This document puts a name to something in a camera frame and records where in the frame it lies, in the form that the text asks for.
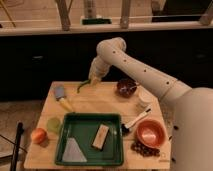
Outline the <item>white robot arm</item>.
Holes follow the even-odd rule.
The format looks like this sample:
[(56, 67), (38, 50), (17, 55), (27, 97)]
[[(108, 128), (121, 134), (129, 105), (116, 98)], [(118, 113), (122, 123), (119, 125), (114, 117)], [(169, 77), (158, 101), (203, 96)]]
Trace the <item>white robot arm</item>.
[(99, 42), (89, 78), (101, 80), (115, 66), (141, 84), (173, 110), (170, 171), (213, 171), (213, 88), (192, 88), (125, 50), (121, 37)]

